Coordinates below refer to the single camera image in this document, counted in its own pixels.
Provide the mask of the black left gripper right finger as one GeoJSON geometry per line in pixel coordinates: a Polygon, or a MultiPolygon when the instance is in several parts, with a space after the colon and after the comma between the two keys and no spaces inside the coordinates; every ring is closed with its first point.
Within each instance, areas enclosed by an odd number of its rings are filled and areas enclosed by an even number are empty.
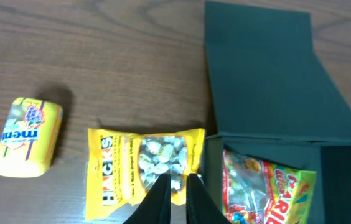
{"type": "Polygon", "coordinates": [[[188,175],[186,189],[187,224],[230,224],[216,207],[197,174],[188,175]]]}

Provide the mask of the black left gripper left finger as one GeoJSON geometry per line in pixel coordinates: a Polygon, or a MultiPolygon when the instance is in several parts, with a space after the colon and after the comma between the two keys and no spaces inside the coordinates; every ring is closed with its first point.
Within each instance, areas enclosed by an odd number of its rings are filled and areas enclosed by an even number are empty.
{"type": "Polygon", "coordinates": [[[123,224],[170,224],[171,177],[161,174],[143,201],[123,224]]]}

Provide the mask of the green Haribo gummy bag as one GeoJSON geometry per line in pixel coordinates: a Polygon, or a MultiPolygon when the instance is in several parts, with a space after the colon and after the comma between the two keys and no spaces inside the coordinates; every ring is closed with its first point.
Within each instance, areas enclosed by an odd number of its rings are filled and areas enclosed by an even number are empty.
{"type": "Polygon", "coordinates": [[[223,151],[222,213],[231,223],[306,223],[316,172],[223,151]]]}

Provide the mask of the yellow Hacks candy bag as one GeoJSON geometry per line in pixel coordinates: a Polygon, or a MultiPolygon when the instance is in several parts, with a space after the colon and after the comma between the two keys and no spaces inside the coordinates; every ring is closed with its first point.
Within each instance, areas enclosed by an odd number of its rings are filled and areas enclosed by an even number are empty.
{"type": "Polygon", "coordinates": [[[199,172],[204,139],[202,128],[153,134],[88,129],[85,220],[140,204],[161,174],[171,177],[171,202],[185,204],[187,176],[199,172]]]}

